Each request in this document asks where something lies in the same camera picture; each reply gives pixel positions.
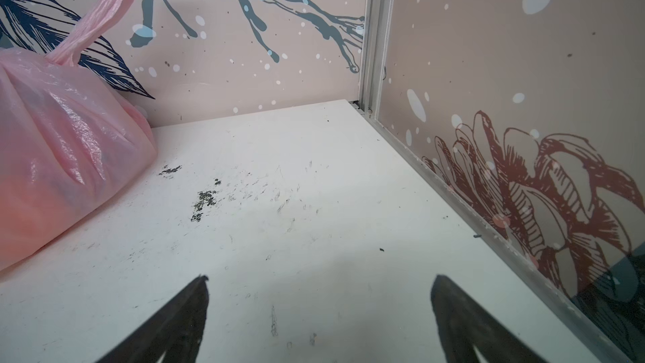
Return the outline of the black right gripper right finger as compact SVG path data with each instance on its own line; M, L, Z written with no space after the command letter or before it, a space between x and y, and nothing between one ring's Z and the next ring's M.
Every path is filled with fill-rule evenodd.
M430 301L449 363L545 363L449 277L435 278Z

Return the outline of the pink plastic bag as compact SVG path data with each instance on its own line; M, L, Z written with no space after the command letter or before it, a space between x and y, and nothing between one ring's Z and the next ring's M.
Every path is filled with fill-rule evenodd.
M156 158L136 107L80 64L134 0L97 0L52 52L1 52L1 266L30 257Z

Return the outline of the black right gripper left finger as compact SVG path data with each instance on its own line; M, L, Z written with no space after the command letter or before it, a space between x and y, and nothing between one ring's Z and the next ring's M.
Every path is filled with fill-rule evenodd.
M196 362L207 321L207 283L208 277L196 277L98 362Z

